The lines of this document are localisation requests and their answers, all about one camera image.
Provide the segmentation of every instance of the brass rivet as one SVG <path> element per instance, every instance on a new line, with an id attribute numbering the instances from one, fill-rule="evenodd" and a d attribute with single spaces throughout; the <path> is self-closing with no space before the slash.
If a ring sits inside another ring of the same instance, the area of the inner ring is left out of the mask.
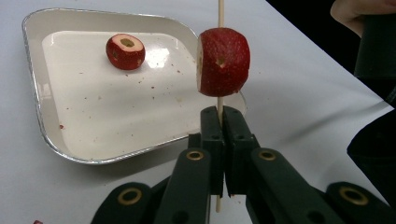
<path id="1" fill-rule="evenodd" d="M 259 157 L 266 161 L 274 161 L 276 159 L 276 155 L 268 150 L 261 151 Z"/>
<path id="2" fill-rule="evenodd" d="M 125 199 L 125 195 L 128 194 L 128 193 L 135 193 L 136 196 L 134 196 L 132 199 Z M 134 203 L 139 202 L 139 200 L 140 200 L 141 198 L 142 198 L 142 191 L 141 191 L 140 189 L 137 189 L 137 188 L 128 188 L 128 189 L 123 190 L 123 191 L 120 193 L 120 195 L 119 195 L 119 197 L 118 197 L 118 200 L 119 200 L 119 203 L 120 203 L 120 204 L 123 204 L 123 205 L 131 205 L 131 204 L 134 204 Z"/>
<path id="3" fill-rule="evenodd" d="M 191 151 L 187 153 L 187 158 L 192 161 L 199 161 L 204 157 L 204 153 L 200 151 Z"/>
<path id="4" fill-rule="evenodd" d="M 356 189 L 350 187 L 341 187 L 339 192 L 341 197 L 350 203 L 354 203 L 356 205 L 366 205 L 369 202 L 369 199 Z"/>

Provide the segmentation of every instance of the wooden skewer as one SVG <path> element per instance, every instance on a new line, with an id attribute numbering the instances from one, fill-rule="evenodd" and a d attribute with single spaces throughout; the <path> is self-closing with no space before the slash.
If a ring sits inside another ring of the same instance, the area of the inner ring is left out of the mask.
<path id="1" fill-rule="evenodd" d="M 224 0 L 219 0 L 219 27 L 224 27 Z M 223 113 L 224 99 L 222 96 L 218 97 L 218 116 L 220 127 L 222 127 L 222 113 Z M 221 198 L 217 195 L 216 198 L 216 212 L 221 210 Z"/>

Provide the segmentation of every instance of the white tray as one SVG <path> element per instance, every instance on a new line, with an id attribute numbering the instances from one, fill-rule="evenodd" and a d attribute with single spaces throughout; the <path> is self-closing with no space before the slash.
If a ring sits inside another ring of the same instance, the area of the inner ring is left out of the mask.
<path id="1" fill-rule="evenodd" d="M 216 104 L 196 89 L 195 33 L 159 16 L 50 8 L 22 24 L 38 121 L 59 155 L 80 163 L 123 160 L 199 132 Z M 138 37 L 146 60 L 134 71 L 108 61 L 117 33 Z M 246 112 L 241 93 L 226 105 Z"/>

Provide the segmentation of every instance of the red apple slice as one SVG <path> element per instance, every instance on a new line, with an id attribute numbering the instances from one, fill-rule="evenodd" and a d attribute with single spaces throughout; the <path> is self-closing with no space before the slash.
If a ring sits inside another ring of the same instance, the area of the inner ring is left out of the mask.
<path id="1" fill-rule="evenodd" d="M 106 54 L 115 67 L 122 70 L 134 70 L 145 61 L 146 50 L 138 38 L 127 34 L 117 34 L 108 39 Z"/>
<path id="2" fill-rule="evenodd" d="M 213 28 L 198 37 L 197 87 L 207 96 L 239 92 L 248 79 L 248 41 L 231 28 Z"/>

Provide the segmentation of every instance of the apple skin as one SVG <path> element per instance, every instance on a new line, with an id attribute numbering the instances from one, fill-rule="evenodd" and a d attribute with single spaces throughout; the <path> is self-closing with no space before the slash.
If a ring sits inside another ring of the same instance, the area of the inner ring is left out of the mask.
<path id="1" fill-rule="evenodd" d="M 198 92 L 214 97 L 237 93 L 248 79 L 248 41 L 231 28 L 206 30 L 198 36 L 197 62 Z"/>
<path id="2" fill-rule="evenodd" d="M 107 40 L 106 55 L 115 67 L 121 70 L 134 70 L 145 61 L 146 49 L 138 38 L 117 34 Z"/>

